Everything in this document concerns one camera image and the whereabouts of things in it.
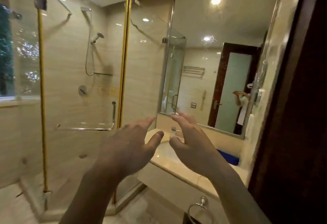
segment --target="left hand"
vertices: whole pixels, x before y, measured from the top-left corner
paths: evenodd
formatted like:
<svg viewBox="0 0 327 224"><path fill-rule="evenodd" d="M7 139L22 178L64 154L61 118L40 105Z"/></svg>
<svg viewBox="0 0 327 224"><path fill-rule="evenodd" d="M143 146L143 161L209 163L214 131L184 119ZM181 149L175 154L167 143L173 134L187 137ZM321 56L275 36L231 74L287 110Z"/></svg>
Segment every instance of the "left hand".
<svg viewBox="0 0 327 224"><path fill-rule="evenodd" d="M164 136L159 131L145 144L147 130L154 120L155 117L149 117L127 124L104 140L94 167L102 173L114 173L121 180L145 167Z"/></svg>

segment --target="vanity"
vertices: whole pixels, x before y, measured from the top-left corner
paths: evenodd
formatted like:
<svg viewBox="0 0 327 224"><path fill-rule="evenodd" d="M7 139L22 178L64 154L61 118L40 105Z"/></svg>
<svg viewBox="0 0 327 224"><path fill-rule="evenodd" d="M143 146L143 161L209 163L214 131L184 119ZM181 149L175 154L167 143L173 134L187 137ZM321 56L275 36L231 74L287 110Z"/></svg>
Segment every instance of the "vanity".
<svg viewBox="0 0 327 224"><path fill-rule="evenodd" d="M160 130L156 128L149 131L145 142L147 143ZM170 133L164 131L164 134L150 163L138 173L138 180L172 202L176 207L186 213L190 212L190 216L202 224L229 223L219 196L211 182L181 163L169 145ZM246 184L247 171L234 165L231 167ZM204 206L207 211L196 205L201 204L202 199L205 201Z"/></svg>

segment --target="right hand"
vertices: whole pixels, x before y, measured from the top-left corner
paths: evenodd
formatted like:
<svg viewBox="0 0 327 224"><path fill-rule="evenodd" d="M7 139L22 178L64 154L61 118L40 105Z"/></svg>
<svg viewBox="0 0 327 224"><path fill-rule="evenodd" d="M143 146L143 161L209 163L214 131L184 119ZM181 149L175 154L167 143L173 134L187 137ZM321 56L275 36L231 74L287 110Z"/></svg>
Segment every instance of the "right hand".
<svg viewBox="0 0 327 224"><path fill-rule="evenodd" d="M210 178L219 153L193 116L183 112L178 114L172 115L171 118L182 128L185 143L177 137L172 137L169 143L183 164L192 171Z"/></svg>

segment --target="marble countertop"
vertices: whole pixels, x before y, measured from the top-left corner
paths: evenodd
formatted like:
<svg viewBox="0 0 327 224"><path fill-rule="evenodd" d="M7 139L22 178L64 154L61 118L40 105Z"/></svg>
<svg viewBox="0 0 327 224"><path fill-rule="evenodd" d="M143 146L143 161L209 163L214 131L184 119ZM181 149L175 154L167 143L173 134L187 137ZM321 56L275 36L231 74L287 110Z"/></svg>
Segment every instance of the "marble countertop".
<svg viewBox="0 0 327 224"><path fill-rule="evenodd" d="M145 142L147 143L150 138L160 129L153 129L146 134ZM174 150L169 145L170 134L164 132L164 136L161 140L160 146L157 148L154 156L151 159L151 163L160 167L164 171L178 177L182 181L196 187L197 189L219 198L214 186L204 176L201 176L189 168L187 168L177 157ZM248 172L238 166L230 166L238 173L241 180L246 184Z"/></svg>

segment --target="floor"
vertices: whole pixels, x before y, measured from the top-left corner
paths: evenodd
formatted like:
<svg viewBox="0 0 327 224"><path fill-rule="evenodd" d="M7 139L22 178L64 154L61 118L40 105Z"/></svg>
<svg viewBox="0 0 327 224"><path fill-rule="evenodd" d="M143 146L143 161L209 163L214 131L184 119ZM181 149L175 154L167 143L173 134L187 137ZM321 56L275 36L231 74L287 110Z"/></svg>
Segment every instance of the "floor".
<svg viewBox="0 0 327 224"><path fill-rule="evenodd" d="M146 190L135 197L119 214L105 217L104 224L165 224L157 222L146 210ZM38 224L18 184L0 189L1 224Z"/></svg>

